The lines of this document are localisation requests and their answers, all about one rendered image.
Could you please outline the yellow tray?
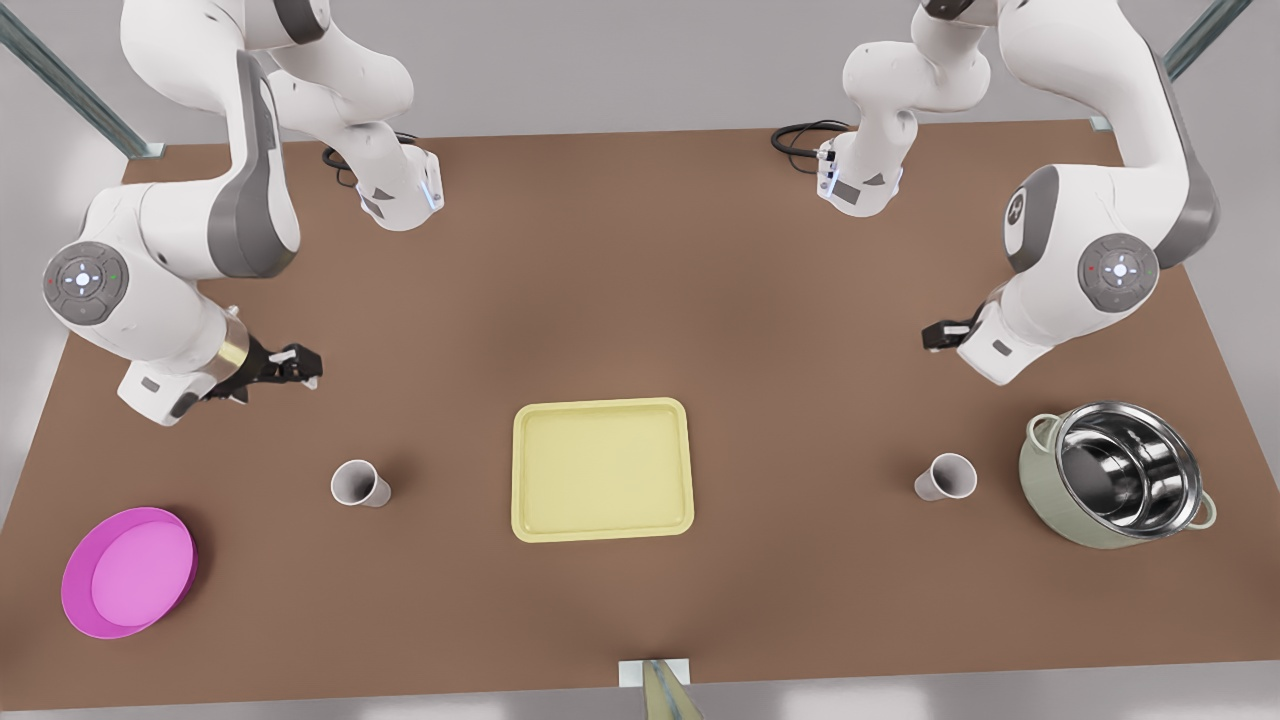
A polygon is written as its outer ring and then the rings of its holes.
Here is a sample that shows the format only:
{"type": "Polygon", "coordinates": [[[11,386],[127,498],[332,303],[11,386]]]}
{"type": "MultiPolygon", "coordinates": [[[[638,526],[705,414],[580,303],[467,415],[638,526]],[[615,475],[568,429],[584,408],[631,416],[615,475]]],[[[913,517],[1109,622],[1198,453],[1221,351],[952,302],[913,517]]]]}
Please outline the yellow tray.
{"type": "Polygon", "coordinates": [[[689,420],[671,397],[530,404],[509,521],[525,543],[680,536],[695,519],[689,420]]]}

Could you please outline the white cup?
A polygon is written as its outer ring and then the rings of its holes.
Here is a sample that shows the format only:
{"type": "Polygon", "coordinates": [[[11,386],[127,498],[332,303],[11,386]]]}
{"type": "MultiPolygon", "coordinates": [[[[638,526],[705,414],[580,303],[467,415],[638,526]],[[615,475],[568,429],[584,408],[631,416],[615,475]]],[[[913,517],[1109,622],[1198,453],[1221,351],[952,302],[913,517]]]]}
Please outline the white cup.
{"type": "Polygon", "coordinates": [[[330,492],[337,502],[348,507],[379,509],[392,497],[390,486],[371,462],[362,459],[348,460],[334,470],[330,492]]]}
{"type": "Polygon", "coordinates": [[[978,486],[978,475],[969,459],[959,454],[941,454],[915,479],[914,491],[924,501],[966,498],[978,486]]]}

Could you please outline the green steel pot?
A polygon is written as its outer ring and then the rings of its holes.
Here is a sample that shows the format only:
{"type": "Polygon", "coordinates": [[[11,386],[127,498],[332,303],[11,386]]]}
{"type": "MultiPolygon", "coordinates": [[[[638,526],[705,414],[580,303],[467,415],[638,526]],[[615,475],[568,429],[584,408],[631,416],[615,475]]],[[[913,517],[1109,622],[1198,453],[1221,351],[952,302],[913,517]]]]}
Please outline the green steel pot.
{"type": "Polygon", "coordinates": [[[1042,523],[1093,550],[1207,530],[1219,518],[1187,442],[1134,404],[1101,401],[1032,418],[1018,470],[1042,523]]]}

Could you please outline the pink bowl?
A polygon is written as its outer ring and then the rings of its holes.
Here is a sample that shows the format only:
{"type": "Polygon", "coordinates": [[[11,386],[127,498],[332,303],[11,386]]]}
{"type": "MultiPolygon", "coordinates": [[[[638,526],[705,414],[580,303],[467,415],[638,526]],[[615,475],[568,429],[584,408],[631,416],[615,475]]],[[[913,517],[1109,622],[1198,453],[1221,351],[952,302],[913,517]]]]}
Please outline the pink bowl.
{"type": "Polygon", "coordinates": [[[134,507],[99,523],[61,577],[63,612],[81,634],[120,639],[165,618],[189,592],[198,551],[173,512],[134,507]]]}

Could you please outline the silver frame post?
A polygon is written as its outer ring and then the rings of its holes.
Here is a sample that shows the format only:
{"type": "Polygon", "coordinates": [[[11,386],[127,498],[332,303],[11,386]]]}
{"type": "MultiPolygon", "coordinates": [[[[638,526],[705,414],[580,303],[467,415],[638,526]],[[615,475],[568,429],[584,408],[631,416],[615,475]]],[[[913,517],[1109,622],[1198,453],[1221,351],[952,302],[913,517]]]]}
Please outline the silver frame post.
{"type": "Polygon", "coordinates": [[[3,0],[0,0],[0,44],[127,159],[163,156],[164,143],[146,142],[3,0]]]}
{"type": "Polygon", "coordinates": [[[618,661],[618,687],[643,691],[645,720],[705,720],[689,694],[687,659],[635,659],[618,661]]]}
{"type": "MultiPolygon", "coordinates": [[[[1134,3],[1155,3],[1157,15],[1170,15],[1183,0],[1117,0],[1121,9],[1134,3]]],[[[1184,28],[1162,55],[1164,69],[1170,85],[1184,76],[1228,28],[1244,14],[1254,0],[1204,0],[1207,4],[1198,17],[1184,28]]],[[[1110,133],[1110,120],[1101,115],[1089,117],[1094,132],[1110,133]]]]}

